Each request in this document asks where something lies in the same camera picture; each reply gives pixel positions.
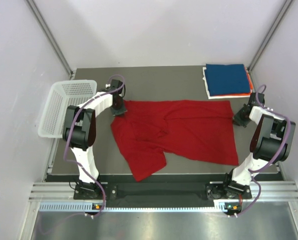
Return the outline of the red t-shirt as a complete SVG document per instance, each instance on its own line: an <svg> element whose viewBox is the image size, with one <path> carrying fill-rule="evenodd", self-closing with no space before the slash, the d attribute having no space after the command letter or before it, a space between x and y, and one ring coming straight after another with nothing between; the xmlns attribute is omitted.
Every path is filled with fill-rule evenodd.
<svg viewBox="0 0 298 240"><path fill-rule="evenodd" d="M239 164L229 101L131 101L111 130L140 182L167 164L165 153L221 165Z"/></svg>

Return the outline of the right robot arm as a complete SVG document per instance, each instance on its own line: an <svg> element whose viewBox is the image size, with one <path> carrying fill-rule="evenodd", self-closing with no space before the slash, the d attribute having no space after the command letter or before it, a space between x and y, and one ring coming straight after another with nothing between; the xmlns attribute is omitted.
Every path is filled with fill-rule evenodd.
<svg viewBox="0 0 298 240"><path fill-rule="evenodd" d="M254 122L257 128L250 143L250 154L225 176L222 192L230 199L245 194L255 176L285 161L290 154L296 123L264 104L263 93L252 93L248 103L233 117L233 123L238 126L246 127Z"/></svg>

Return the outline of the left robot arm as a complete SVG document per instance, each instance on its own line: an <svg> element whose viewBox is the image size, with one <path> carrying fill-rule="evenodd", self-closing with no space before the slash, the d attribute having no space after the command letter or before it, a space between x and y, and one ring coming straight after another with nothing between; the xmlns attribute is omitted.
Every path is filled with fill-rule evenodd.
<svg viewBox="0 0 298 240"><path fill-rule="evenodd" d="M104 89L80 105L67 107L62 138L66 141L63 159L76 164L79 178L75 181L75 200L105 198L105 191L99 180L93 144L96 140L96 117L106 109L114 116L126 112L123 97L126 92L125 79L121 75L112 76Z"/></svg>

